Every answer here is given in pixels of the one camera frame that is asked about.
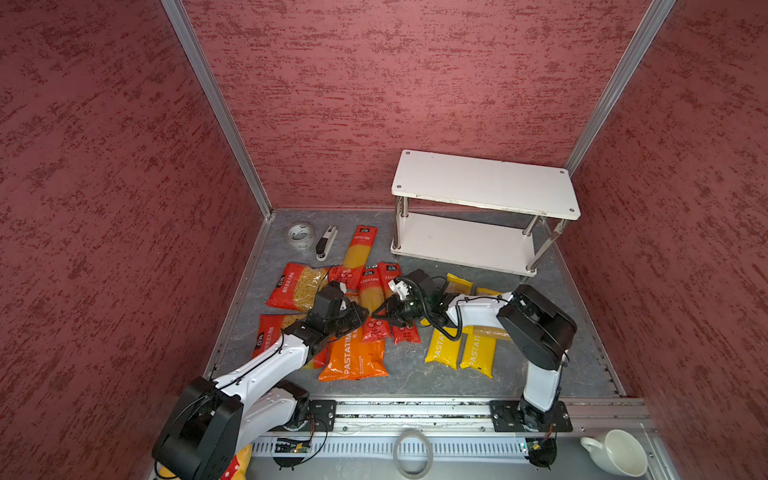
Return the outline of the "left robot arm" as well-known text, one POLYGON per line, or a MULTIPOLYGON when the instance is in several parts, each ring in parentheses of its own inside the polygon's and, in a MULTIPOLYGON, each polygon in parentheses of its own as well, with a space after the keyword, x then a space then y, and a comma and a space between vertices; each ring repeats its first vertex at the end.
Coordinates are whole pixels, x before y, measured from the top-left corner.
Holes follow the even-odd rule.
POLYGON ((309 313, 283 329, 252 360, 214 380, 198 377, 182 391, 152 449, 169 479, 218 479, 235 455, 267 431, 301 424, 308 394, 287 376, 333 340, 362 327, 368 309, 332 282, 309 313))

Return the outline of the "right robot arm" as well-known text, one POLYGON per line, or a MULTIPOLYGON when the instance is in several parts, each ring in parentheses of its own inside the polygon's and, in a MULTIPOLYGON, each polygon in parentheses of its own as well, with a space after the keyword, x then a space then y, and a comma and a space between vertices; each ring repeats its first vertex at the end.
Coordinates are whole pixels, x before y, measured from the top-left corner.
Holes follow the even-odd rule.
POLYGON ((499 432, 565 433, 573 426, 559 400, 560 380, 577 332, 575 321, 528 284, 498 295, 449 293, 415 270, 389 282, 393 295, 371 317, 394 327, 428 322, 451 341, 467 327, 503 330, 528 361, 518 401, 490 403, 499 432))

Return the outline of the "red spaghetti bag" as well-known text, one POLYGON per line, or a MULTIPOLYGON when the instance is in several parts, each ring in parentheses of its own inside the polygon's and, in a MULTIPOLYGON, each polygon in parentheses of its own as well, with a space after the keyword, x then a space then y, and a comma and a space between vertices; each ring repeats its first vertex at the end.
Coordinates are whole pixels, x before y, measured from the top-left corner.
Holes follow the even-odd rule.
POLYGON ((342 266, 350 270, 363 268, 368 261, 377 233, 376 227, 359 225, 350 241, 342 266))
POLYGON ((363 325, 362 341, 365 343, 385 340, 391 337, 391 326, 388 321, 373 317, 385 303, 379 272, 376 268, 366 268, 359 283, 359 299, 369 315, 363 325))
MULTIPOLYGON (((380 277, 380 284, 384 293, 384 297, 389 299, 394 292, 389 287, 389 282, 401 275, 401 268, 396 263, 383 263, 380 262, 377 265, 378 274, 380 277)), ((392 337, 394 344, 397 345, 401 342, 420 343, 421 339, 416 328, 413 326, 408 327, 392 327, 392 337)))

